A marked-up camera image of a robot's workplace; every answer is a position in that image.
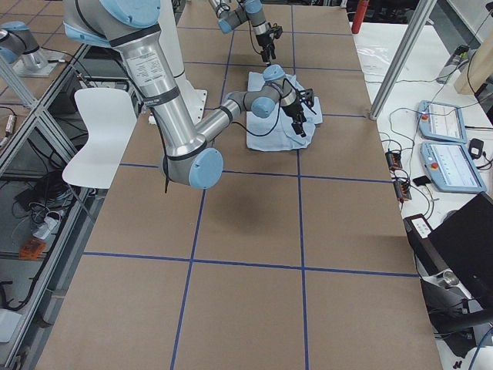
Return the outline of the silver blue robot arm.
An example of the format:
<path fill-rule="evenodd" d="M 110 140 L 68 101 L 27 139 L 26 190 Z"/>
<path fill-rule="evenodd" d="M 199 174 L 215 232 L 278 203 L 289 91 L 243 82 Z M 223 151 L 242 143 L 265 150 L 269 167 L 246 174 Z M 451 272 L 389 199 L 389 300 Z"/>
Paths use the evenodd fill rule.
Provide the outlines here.
<path fill-rule="evenodd" d="M 224 34 L 232 32 L 244 23 L 248 24 L 254 52 L 260 55 L 267 66 L 272 64 L 272 61 L 277 58 L 274 41 L 282 36 L 283 27 L 267 21 L 261 1 L 237 1 L 235 9 L 231 9 L 226 1 L 211 0 L 209 4 Z"/>
<path fill-rule="evenodd" d="M 261 2 L 241 1 L 236 8 L 223 1 L 211 5 L 222 32 L 232 32 L 243 23 L 250 25 L 267 68 L 261 89 L 232 92 L 223 104 L 204 115 L 206 92 L 194 89 L 186 78 L 171 2 L 72 0 L 64 4 L 69 38 L 120 54 L 158 126 L 166 179 L 197 189 L 208 189 L 219 181 L 223 157 L 211 143 L 241 113 L 266 118 L 282 109 L 294 132 L 303 135 L 304 112 L 314 104 L 312 90 L 296 88 L 275 63 L 273 42 L 282 29 L 267 21 Z"/>

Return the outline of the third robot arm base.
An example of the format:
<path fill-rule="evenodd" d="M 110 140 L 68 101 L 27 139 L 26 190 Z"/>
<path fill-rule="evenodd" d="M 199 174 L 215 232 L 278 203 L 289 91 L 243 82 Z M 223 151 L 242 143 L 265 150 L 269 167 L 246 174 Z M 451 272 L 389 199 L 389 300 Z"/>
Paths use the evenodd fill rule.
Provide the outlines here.
<path fill-rule="evenodd" d="M 64 56 L 62 52 L 43 51 L 24 22 L 1 24 L 1 57 L 19 76 L 46 77 L 65 62 Z"/>

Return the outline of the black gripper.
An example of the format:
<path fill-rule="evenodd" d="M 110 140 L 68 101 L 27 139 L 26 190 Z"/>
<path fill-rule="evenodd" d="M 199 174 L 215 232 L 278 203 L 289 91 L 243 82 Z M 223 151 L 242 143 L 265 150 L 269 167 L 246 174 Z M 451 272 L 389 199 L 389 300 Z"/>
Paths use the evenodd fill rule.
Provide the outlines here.
<path fill-rule="evenodd" d="M 292 88 L 285 97 L 281 98 L 280 106 L 284 113 L 293 120 L 291 124 L 293 131 L 298 136 L 305 137 L 307 134 L 304 131 L 303 123 L 307 119 L 304 115 L 303 106 L 306 106 L 312 113 L 314 112 L 314 91 L 312 89 Z"/>
<path fill-rule="evenodd" d="M 282 26 L 270 22 L 264 22 L 255 26 L 255 36 L 259 47 L 261 48 L 261 58 L 263 62 L 269 63 L 270 59 L 275 60 L 274 40 L 279 39 L 282 35 Z"/>

